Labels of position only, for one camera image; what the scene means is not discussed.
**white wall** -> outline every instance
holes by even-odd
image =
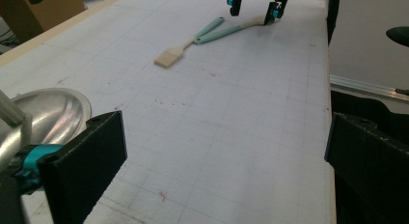
[[[409,89],[409,47],[385,32],[409,26],[409,0],[341,0],[330,44],[333,75]]]

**brush bristles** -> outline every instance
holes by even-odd
[[[165,51],[162,54],[160,54],[159,56],[157,56],[153,62],[158,65],[161,66],[163,68],[169,68],[171,65],[173,65],[175,62],[177,62],[177,60],[179,60],[181,57],[181,55],[175,55],[169,51]]]

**brush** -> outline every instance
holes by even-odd
[[[166,49],[162,54],[157,56],[153,60],[153,62],[156,65],[161,66],[163,68],[169,68],[171,65],[177,62],[177,60],[179,60],[183,56],[184,49],[187,48],[190,44],[192,44],[193,40],[210,32],[211,30],[219,26],[224,21],[225,19],[223,17],[218,17],[214,19],[209,24],[207,24],[207,26],[204,29],[199,31],[199,33],[197,33],[193,38],[189,39],[186,43],[178,47],[171,47],[171,48]]]
[[[227,28],[227,29],[224,29],[224,30],[220,30],[220,31],[217,31],[217,32],[209,33],[209,34],[203,35],[201,37],[198,37],[198,38],[196,38],[194,40],[194,43],[195,44],[202,44],[202,43],[206,43],[206,42],[211,42],[213,40],[223,38],[223,37],[225,37],[225,36],[227,36],[229,34],[238,32],[240,30],[243,30],[243,29],[246,29],[246,28],[249,28],[249,27],[252,27],[252,26],[264,26],[264,25],[267,25],[267,24],[270,24],[270,23],[273,23],[273,22],[274,22],[274,19],[266,18],[265,16],[258,16],[258,17],[255,17],[250,22],[243,23],[243,24],[240,24],[240,25],[236,25],[236,26],[233,26],[231,28]]]

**cardboard box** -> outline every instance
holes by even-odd
[[[0,15],[21,42],[83,11],[82,0],[0,0]]]

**white table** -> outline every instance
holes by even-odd
[[[226,0],[119,0],[1,67],[10,98],[64,87],[93,116],[123,111],[128,160],[86,223],[334,221],[325,2],[290,0],[280,22],[190,46],[168,70],[152,62],[270,1],[231,17]],[[33,223],[51,223],[41,192],[24,200]]]

